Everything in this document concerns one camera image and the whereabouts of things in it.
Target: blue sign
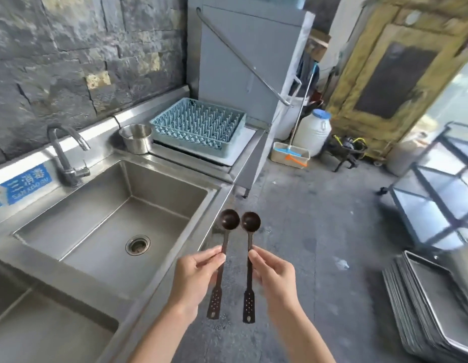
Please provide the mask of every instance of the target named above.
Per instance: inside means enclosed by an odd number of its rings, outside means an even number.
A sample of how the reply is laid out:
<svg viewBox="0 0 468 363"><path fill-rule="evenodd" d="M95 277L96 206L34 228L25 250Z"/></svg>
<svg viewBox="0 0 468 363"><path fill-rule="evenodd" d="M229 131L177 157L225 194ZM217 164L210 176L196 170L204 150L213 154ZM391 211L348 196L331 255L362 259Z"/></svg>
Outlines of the blue sign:
<svg viewBox="0 0 468 363"><path fill-rule="evenodd" d="M23 197L37 191L52 181L44 164L40 164L27 172L1 184L7 190L7 203L15 204Z"/></svg>

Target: stainless steel sink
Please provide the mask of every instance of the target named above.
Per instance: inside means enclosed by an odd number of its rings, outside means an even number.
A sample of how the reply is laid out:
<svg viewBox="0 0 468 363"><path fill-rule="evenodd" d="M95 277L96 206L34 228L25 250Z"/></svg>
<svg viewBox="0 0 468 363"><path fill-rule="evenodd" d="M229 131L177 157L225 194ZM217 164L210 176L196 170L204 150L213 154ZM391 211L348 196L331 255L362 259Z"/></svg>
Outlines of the stainless steel sink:
<svg viewBox="0 0 468 363"><path fill-rule="evenodd" d="M95 361L118 322L0 263L0 362Z"/></svg>
<svg viewBox="0 0 468 363"><path fill-rule="evenodd" d="M120 161L14 235L134 298L206 196L205 189Z"/></svg>

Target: person's left hand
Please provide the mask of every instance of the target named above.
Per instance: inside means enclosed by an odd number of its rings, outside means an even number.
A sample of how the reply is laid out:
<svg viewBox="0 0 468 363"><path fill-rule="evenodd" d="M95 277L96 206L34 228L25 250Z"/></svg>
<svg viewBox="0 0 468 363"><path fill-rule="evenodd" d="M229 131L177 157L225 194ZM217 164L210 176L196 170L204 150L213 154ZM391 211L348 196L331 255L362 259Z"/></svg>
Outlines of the person's left hand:
<svg viewBox="0 0 468 363"><path fill-rule="evenodd" d="M186 314L189 323L197 317L199 304L207 294L209 283L215 282L217 269L226 260L221 250L221 246L216 246L177 260L167 306Z"/></svg>

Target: faucet spout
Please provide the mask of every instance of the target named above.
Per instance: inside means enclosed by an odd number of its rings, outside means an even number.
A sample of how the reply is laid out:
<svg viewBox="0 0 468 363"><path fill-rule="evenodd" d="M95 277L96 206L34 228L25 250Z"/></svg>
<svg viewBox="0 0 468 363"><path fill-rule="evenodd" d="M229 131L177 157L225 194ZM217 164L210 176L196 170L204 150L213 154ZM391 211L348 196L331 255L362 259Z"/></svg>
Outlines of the faucet spout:
<svg viewBox="0 0 468 363"><path fill-rule="evenodd" d="M69 186L76 187L81 183L81 177L89 176L90 171L89 168L86 166L80 169L74 169L71 166L66 154L64 153L57 139L57 130L62 130L66 134L71 135L71 137L78 142L79 146L84 151L90 150L91 147L74 128L66 125L61 125L60 123L51 123L48 125L48 139L51 142L52 147L54 147L54 150L56 151L59 162L63 166L64 178Z"/></svg>

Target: floor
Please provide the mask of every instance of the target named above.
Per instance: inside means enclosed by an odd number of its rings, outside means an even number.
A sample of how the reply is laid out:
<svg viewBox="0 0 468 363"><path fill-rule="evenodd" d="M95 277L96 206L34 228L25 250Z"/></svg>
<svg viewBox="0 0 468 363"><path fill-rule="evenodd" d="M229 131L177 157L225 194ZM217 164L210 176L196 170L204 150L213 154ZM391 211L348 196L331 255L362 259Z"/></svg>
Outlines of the floor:
<svg viewBox="0 0 468 363"><path fill-rule="evenodd" d="M382 168L332 170L329 155L308 170L267 161L249 197L236 196L240 215L257 212L254 243L290 261L298 296L338 363L416 362L404 352L380 270L409 242L389 195L375 195L394 177ZM215 235L214 244L222 242ZM175 363L281 363L287 361L259 287L256 323L242 323L247 235L231 233L219 320L207 320L208 299L189 327Z"/></svg>

